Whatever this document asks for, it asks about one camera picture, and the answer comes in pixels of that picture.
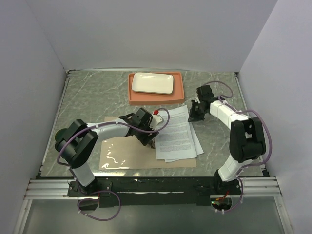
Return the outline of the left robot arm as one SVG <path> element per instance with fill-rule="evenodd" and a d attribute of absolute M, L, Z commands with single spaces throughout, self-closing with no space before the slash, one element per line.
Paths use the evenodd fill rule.
<path fill-rule="evenodd" d="M 77 119 L 55 135 L 57 163 L 69 169 L 84 195 L 91 196 L 98 189 L 97 179 L 87 163 L 94 146 L 111 138 L 132 136 L 146 146 L 158 135 L 156 127 L 163 121 L 158 111 L 151 114 L 143 108 L 107 122 L 86 123 Z"/>

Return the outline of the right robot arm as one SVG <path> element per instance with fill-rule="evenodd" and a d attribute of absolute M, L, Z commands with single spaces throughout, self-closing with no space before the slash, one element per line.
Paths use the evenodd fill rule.
<path fill-rule="evenodd" d="M 203 121 L 210 114 L 230 129 L 230 155 L 215 172 L 213 182 L 214 191 L 222 195 L 235 185 L 244 166 L 265 154 L 263 125 L 258 117 L 249 117 L 228 104 L 222 96 L 215 96 L 208 84 L 198 87 L 196 93 L 188 122 Z"/>

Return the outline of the white printed paper sheets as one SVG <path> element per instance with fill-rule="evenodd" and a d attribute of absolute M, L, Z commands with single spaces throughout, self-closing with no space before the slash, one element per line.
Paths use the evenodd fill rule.
<path fill-rule="evenodd" d="M 166 112 L 160 110 L 158 115 L 163 122 L 157 128 L 164 127 L 155 137 L 156 158 L 165 162 L 192 159 L 204 153 L 191 123 L 186 105 Z"/>

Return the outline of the tan paper folder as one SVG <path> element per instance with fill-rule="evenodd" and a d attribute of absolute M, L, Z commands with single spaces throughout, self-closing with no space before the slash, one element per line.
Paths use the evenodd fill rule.
<path fill-rule="evenodd" d="M 196 159 L 165 162 L 156 158 L 156 149 L 143 146 L 134 136 L 115 137 L 101 144 L 99 169 L 156 169 L 195 167 Z"/>

